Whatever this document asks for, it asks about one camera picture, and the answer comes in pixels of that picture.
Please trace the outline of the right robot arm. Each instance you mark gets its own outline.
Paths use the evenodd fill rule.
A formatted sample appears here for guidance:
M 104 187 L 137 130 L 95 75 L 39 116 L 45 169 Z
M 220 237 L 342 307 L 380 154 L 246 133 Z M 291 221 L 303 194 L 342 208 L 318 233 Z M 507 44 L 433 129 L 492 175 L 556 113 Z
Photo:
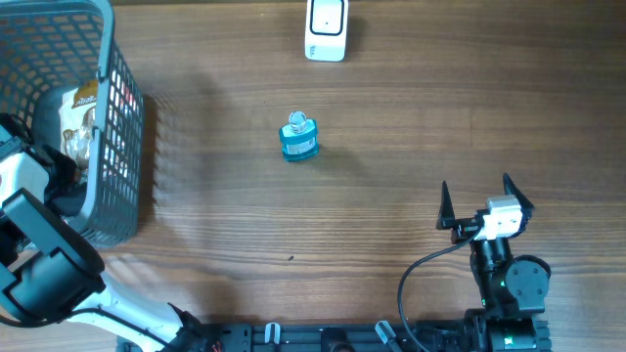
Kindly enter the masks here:
M 441 187 L 438 230 L 451 232 L 451 243 L 470 247 L 469 265 L 482 300 L 463 319 L 463 351 L 550 351 L 546 309 L 551 268 L 533 255 L 513 256 L 510 240 L 521 235 L 534 204 L 512 178 L 503 176 L 505 193 L 486 201 L 470 218 L 455 216 L 448 186 Z

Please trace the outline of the white brown snack pouch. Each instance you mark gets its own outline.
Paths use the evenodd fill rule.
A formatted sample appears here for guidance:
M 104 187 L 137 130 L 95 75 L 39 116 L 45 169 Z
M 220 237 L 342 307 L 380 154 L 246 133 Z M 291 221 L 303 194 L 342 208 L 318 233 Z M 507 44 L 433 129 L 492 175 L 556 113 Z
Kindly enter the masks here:
M 61 152 L 74 160 L 80 169 L 87 169 L 89 165 L 97 95 L 98 81 L 90 80 L 64 93 L 59 108 Z

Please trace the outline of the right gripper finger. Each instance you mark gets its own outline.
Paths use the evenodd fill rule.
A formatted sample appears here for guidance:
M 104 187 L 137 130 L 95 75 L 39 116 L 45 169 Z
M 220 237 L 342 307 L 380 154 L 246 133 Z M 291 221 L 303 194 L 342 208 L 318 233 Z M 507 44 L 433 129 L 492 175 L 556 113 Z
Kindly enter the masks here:
M 449 189 L 445 181 L 441 184 L 441 202 L 437 217 L 438 223 L 454 223 L 456 221 L 454 207 L 451 201 Z
M 503 187 L 507 196 L 515 196 L 524 213 L 532 213 L 535 209 L 534 204 L 523 194 L 523 192 L 514 184 L 513 179 L 508 173 L 503 174 Z

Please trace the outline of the blue mouthwash bottle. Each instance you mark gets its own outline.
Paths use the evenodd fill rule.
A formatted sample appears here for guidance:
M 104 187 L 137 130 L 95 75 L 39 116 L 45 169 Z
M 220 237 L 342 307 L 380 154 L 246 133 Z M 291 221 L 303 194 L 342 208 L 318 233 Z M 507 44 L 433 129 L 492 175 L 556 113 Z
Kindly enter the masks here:
M 320 146 L 317 121 L 308 118 L 302 111 L 294 111 L 289 121 L 279 130 L 282 153 L 285 161 L 303 161 L 316 155 Z

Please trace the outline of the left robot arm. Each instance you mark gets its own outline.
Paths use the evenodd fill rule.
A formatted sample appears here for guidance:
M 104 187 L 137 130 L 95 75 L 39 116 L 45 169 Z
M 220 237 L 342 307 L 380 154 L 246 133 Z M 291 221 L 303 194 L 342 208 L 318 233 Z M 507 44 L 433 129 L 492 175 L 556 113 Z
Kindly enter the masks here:
M 1 116 L 1 305 L 4 325 L 64 321 L 111 332 L 142 351 L 204 351 L 190 313 L 145 298 L 105 271 L 97 250 L 53 208 L 79 176 L 76 163 L 34 143 L 13 115 Z

